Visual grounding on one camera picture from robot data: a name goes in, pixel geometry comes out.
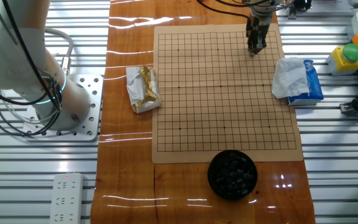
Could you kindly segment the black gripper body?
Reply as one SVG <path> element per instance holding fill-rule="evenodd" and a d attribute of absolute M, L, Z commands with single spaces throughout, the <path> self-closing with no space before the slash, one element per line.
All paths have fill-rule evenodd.
<path fill-rule="evenodd" d="M 253 14 L 249 16 L 249 20 L 246 25 L 246 32 L 248 37 L 256 37 L 261 35 L 265 37 L 269 30 L 272 21 L 271 14 Z"/>

